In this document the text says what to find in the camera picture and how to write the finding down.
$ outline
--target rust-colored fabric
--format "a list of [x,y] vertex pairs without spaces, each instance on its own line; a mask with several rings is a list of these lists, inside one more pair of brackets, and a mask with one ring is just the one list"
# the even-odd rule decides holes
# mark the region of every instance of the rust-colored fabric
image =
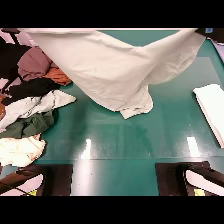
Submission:
[[5,96],[0,95],[0,120],[5,116],[5,105],[2,104],[2,100],[5,98]]
[[62,86],[67,86],[72,82],[72,80],[61,69],[57,68],[51,68],[50,71],[44,77],[50,78],[54,82]]

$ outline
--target green table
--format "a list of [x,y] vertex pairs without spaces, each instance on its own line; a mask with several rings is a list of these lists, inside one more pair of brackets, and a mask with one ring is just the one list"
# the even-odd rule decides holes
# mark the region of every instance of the green table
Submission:
[[[105,31],[144,46],[176,31]],[[124,120],[75,84],[61,89],[77,102],[59,109],[43,133],[48,145],[37,164],[73,163],[72,195],[158,195],[156,162],[205,161],[224,173],[220,148],[192,90],[224,83],[224,68],[206,40],[194,63],[171,82],[149,86],[154,108]],[[7,166],[1,177],[15,168]]]

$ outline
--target pile of clothes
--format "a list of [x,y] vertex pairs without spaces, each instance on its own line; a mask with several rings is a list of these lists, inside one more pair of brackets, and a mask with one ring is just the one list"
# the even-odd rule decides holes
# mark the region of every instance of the pile of clothes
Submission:
[[23,82],[0,96],[0,162],[25,167],[39,158],[46,142],[40,134],[54,124],[55,109],[75,97],[59,90],[72,81],[39,47],[18,63]]

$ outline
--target table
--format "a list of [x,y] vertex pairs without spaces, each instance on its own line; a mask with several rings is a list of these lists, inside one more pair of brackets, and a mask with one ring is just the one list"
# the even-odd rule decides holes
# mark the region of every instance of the table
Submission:
[[[177,31],[103,31],[144,46]],[[59,109],[43,133],[48,145],[35,163],[74,164],[71,195],[158,195],[157,162],[209,161],[224,173],[224,150],[207,124],[193,88],[224,83],[224,68],[206,40],[195,62],[171,82],[149,86],[154,108],[124,120],[92,101],[75,84],[61,90],[77,102]],[[1,177],[14,171],[7,166]]]

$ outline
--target brown garment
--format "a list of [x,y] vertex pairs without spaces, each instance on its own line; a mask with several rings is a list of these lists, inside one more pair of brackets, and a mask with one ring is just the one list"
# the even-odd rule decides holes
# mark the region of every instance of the brown garment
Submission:
[[5,116],[5,105],[2,104],[2,100],[5,98],[5,96],[0,95],[0,120],[3,119]]
[[47,74],[51,63],[51,59],[39,47],[32,47],[19,60],[18,72],[26,81],[41,78]]
[[57,68],[51,68],[44,78],[50,78],[62,86],[67,86],[72,82],[72,80],[61,69]]

